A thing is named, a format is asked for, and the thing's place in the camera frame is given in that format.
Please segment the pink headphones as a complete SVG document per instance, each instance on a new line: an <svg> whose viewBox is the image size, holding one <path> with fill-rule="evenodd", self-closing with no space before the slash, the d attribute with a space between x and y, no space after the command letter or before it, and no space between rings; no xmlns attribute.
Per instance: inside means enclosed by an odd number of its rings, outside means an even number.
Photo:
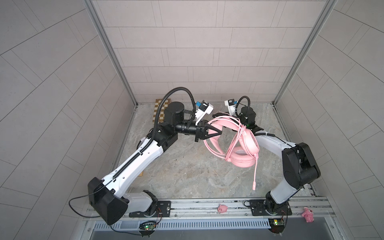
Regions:
<svg viewBox="0 0 384 240"><path fill-rule="evenodd" d="M243 125L240 121L230 120L211 120L208 122L219 130L224 127L236 131L236 134L228 147L228 150L223 151L219 145L219 137L210 138L209 141L213 145L211 148L207 141L204 144L208 151L218 158L231 162L233 165L240 168L249 168L257 166L259 159L259 144L250 129Z"/></svg>

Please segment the white black headphones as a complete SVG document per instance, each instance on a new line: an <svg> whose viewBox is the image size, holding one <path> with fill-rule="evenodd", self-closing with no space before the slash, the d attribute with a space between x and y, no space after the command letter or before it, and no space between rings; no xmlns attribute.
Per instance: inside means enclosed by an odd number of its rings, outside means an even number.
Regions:
<svg viewBox="0 0 384 240"><path fill-rule="evenodd" d="M143 145L143 143L148 140L149 138L147 137L143 137L142 139L139 140L138 144L137 144L137 150Z"/></svg>

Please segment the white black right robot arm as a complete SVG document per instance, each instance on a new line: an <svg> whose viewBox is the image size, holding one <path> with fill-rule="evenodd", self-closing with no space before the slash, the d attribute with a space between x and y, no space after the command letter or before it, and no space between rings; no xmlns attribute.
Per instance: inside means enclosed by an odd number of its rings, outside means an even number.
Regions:
<svg viewBox="0 0 384 240"><path fill-rule="evenodd" d="M318 179L320 169L310 147L305 143L284 141L256 125L256 113L242 107L239 113L218 112L209 124L218 130L224 127L236 132L227 151L223 151L218 137L210 138L207 149L215 156L240 168L257 167L260 148L265 148L282 159L283 178L266 194L265 211L269 215L285 214L288 200L306 184Z"/></svg>

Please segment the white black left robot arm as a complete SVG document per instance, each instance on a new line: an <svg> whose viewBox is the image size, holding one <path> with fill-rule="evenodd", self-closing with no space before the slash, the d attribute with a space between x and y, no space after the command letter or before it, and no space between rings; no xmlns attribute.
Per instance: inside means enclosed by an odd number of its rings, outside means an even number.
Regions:
<svg viewBox="0 0 384 240"><path fill-rule="evenodd" d="M213 106L197 102L196 108L189 121L185 119L184 104L170 103L164 110L163 122L142 140L129 159L101 180L93 178L88 183L90 205L108 225L113 225L126 213L141 212L149 217L155 214L158 199L154 194L147 190L131 194L126 191L139 174L178 139L178 134L194 135L196 141L221 135L222 131L203 119L213 111Z"/></svg>

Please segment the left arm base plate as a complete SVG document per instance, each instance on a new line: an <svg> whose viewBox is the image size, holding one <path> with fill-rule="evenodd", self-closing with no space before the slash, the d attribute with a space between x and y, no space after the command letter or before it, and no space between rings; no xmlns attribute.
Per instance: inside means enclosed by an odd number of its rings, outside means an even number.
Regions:
<svg viewBox="0 0 384 240"><path fill-rule="evenodd" d="M144 212L129 213L130 218L155 218L169 217L171 210L171 201L157 201L156 205L152 203L148 210Z"/></svg>

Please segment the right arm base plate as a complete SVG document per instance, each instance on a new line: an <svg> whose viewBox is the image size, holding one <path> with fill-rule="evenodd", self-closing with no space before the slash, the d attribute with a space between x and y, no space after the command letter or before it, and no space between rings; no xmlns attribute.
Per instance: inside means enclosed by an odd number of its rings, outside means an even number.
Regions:
<svg viewBox="0 0 384 240"><path fill-rule="evenodd" d="M293 214L289 202L276 204L273 199L249 200L248 206L253 216L281 216L282 214L291 216Z"/></svg>

